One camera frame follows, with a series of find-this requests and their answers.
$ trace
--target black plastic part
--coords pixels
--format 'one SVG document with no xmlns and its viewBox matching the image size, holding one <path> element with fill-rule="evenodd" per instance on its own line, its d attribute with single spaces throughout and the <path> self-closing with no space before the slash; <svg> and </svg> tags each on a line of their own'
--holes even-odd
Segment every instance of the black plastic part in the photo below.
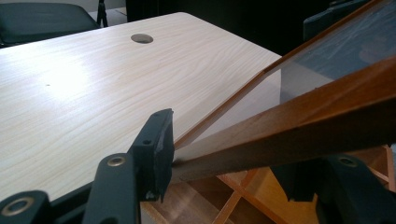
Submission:
<svg viewBox="0 0 396 224">
<path fill-rule="evenodd" d="M 54 224 L 81 223 L 92 183 L 75 189 L 50 204 Z"/>
<path fill-rule="evenodd" d="M 96 17 L 96 23 L 99 26 L 102 21 L 103 21 L 103 27 L 108 27 L 105 0 L 99 0 L 98 14 Z"/>
<path fill-rule="evenodd" d="M 330 156 L 323 172 L 317 189 L 317 208 L 325 208 L 318 212 L 320 223 L 334 223 L 326 219 L 333 217 L 342 219 L 337 223 L 396 223 L 396 201 L 362 161 Z"/>
<path fill-rule="evenodd" d="M 135 162 L 140 202 L 163 199 L 171 180 L 175 153 L 172 115 L 172 109 L 151 115 L 128 150 Z"/>
<path fill-rule="evenodd" d="M 96 172 L 82 223 L 140 223 L 134 160 L 128 153 L 104 158 Z"/>
<path fill-rule="evenodd" d="M 317 165 L 318 160 L 304 161 L 272 166 L 271 170 L 289 201 L 312 202 L 315 195 L 312 179 Z"/>
<path fill-rule="evenodd" d="M 46 212 L 49 208 L 47 193 L 39 190 L 21 192 L 0 202 L 0 223 L 48 223 L 50 216 Z"/>
</svg>

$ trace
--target wooden frame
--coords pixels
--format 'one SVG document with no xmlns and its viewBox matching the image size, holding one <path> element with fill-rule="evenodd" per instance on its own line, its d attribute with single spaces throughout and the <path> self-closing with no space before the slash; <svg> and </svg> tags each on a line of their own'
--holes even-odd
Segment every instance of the wooden frame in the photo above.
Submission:
<svg viewBox="0 0 396 224">
<path fill-rule="evenodd" d="M 212 216 L 213 223 L 232 222 L 230 215 L 241 199 L 248 200 L 270 218 L 266 221 L 261 220 L 262 223 L 317 223 L 315 201 L 298 205 L 287 203 L 284 195 L 279 196 L 282 194 L 280 186 L 269 169 L 259 167 L 304 161 L 347 151 L 364 160 L 387 188 L 395 190 L 391 151 L 389 148 L 378 146 L 396 141 L 396 57 L 375 63 L 194 142 L 215 120 L 222 118 L 282 63 L 384 2 L 386 1 L 370 2 L 266 67 L 225 104 L 177 139 L 172 182 L 179 184 L 171 187 L 173 191 L 177 191 L 178 185 L 184 185 L 180 181 L 219 175 L 218 178 L 230 187 L 233 193 L 218 214 Z M 378 166 L 379 161 L 384 163 L 385 167 Z M 271 178 L 258 180 L 260 175 Z M 272 190 L 273 195 L 259 193 L 264 189 Z M 283 198 L 275 202 L 274 197 Z M 145 203 L 144 207 L 150 211 L 158 211 L 161 205 Z M 178 211 L 180 216 L 188 216 L 183 209 Z M 163 218 L 160 223 L 178 223 L 175 219 L 167 219 L 161 212 L 155 217 Z"/>
</svg>

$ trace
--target office chair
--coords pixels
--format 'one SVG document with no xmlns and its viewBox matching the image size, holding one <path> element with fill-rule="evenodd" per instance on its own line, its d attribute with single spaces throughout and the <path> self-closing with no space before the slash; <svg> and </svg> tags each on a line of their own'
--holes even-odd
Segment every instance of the office chair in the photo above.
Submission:
<svg viewBox="0 0 396 224">
<path fill-rule="evenodd" d="M 61 3 L 0 4 L 0 48 L 100 28 L 106 22 L 104 0 L 95 21 L 82 7 Z"/>
</svg>

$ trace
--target metal screw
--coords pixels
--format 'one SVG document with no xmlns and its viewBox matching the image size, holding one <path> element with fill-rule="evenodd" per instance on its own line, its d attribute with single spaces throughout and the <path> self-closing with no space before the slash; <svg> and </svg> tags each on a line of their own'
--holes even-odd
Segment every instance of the metal screw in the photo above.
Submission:
<svg viewBox="0 0 396 224">
<path fill-rule="evenodd" d="M 34 201 L 35 199 L 32 197 L 19 198 L 12 203 L 7 204 L 7 206 L 1 211 L 1 215 L 5 217 L 15 216 L 26 211 L 30 206 L 32 206 Z"/>
<path fill-rule="evenodd" d="M 123 157 L 113 157 L 110 160 L 108 160 L 107 165 L 119 166 L 119 165 L 123 165 L 125 162 L 126 162 L 126 160 Z"/>
</svg>

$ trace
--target table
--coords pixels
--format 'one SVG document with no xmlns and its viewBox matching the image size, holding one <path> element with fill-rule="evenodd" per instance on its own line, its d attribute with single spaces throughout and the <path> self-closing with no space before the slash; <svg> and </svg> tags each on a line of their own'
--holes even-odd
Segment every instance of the table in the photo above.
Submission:
<svg viewBox="0 0 396 224">
<path fill-rule="evenodd" d="M 278 58 L 185 13 L 0 50 L 0 198 L 92 181 L 161 109 L 177 140 Z"/>
</svg>

